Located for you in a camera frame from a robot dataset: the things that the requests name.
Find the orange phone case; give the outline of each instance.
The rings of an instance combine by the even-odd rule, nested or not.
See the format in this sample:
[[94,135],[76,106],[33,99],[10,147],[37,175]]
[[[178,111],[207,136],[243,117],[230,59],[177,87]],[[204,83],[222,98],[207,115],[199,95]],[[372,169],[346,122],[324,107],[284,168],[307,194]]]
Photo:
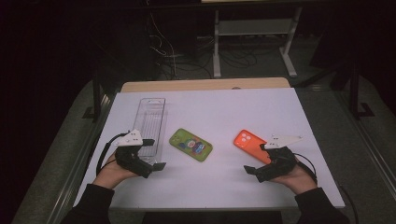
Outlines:
[[259,161],[269,164],[271,163],[271,159],[269,158],[268,153],[260,148],[261,144],[266,143],[266,141],[260,139],[260,137],[248,132],[247,130],[242,130],[233,140],[234,145],[246,151]]

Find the white table surface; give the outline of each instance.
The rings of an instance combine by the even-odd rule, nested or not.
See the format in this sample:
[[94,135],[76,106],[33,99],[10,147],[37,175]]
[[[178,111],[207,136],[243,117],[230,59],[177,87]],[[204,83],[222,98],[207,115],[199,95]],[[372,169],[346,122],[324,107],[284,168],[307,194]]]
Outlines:
[[[345,204],[336,187],[303,108],[292,88],[220,91],[155,91],[119,93],[110,110],[91,163],[78,192],[77,203],[95,178],[99,156],[113,136],[131,130],[142,98],[166,99],[163,171],[148,179],[128,179],[115,188],[111,208],[131,210],[281,210],[295,208],[293,193],[272,182],[259,183],[244,165],[259,168],[263,163],[235,147],[233,140],[246,129],[262,139],[272,134],[298,135],[303,141],[289,148],[306,156],[317,170],[318,185],[332,204]],[[168,143],[184,128],[210,142],[214,149],[198,162]],[[114,152],[111,147],[106,158]],[[301,159],[308,167],[310,164]]]

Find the green phone case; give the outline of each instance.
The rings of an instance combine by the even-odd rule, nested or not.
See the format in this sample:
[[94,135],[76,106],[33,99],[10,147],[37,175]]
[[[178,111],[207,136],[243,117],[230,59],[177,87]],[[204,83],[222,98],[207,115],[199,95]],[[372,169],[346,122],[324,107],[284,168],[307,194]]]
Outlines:
[[198,161],[204,161],[213,149],[212,144],[184,129],[178,129],[169,143]]

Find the black cable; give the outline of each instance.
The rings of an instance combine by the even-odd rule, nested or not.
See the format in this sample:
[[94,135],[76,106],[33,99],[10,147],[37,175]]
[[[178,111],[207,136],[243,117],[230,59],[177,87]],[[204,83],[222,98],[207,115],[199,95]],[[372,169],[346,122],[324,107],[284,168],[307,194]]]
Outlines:
[[352,206],[353,215],[355,217],[355,224],[359,224],[358,210],[356,209],[356,206],[353,203],[352,198],[349,196],[349,194],[347,193],[347,190],[342,185],[339,185],[338,187],[340,188],[341,191],[344,192],[344,194],[346,195],[347,199],[350,202],[350,205]]
[[317,175],[317,170],[315,169],[314,164],[312,164],[312,162],[311,162],[307,157],[305,157],[305,156],[303,156],[303,155],[300,155],[300,154],[298,154],[298,153],[293,153],[293,154],[296,155],[296,156],[299,156],[299,157],[303,157],[303,158],[306,159],[309,163],[311,163],[311,166],[312,166],[312,168],[314,169],[314,175]]
[[119,133],[119,134],[117,134],[116,136],[114,136],[112,139],[110,139],[110,141],[109,142],[107,142],[106,144],[105,144],[105,148],[103,149],[103,151],[102,151],[102,153],[101,153],[101,155],[100,155],[100,157],[99,157],[99,161],[98,161],[98,163],[97,163],[97,165],[96,165],[96,175],[99,175],[99,172],[102,170],[102,163],[103,163],[103,160],[105,159],[105,156],[106,156],[106,154],[107,154],[107,152],[108,152],[108,149],[110,148],[110,146],[111,146],[111,143],[114,141],[114,140],[116,140],[117,138],[119,138],[119,137],[123,137],[123,136],[125,136],[126,134],[128,134],[128,133]]

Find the table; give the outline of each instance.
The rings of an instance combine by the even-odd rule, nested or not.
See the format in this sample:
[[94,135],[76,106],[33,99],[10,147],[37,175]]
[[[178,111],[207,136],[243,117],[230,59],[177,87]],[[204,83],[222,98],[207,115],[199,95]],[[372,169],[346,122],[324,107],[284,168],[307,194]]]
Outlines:
[[[140,99],[162,97],[166,99],[167,115],[164,136],[159,144],[163,146],[162,161],[166,166],[148,179],[132,178],[118,185],[111,208],[230,211],[297,207],[289,189],[271,182],[259,183],[255,176],[246,174],[244,165],[260,167],[263,164],[233,145],[233,139],[242,129],[263,139],[273,133],[301,135],[304,140],[291,145],[290,149],[315,164],[319,185],[334,206],[344,207],[297,94],[288,86],[284,78],[125,84],[115,98],[75,203],[86,184],[94,180],[96,163],[105,143],[132,128]],[[204,162],[198,162],[168,144],[167,140],[178,128],[185,128],[214,146]],[[115,147],[111,147],[107,157],[114,150]]]

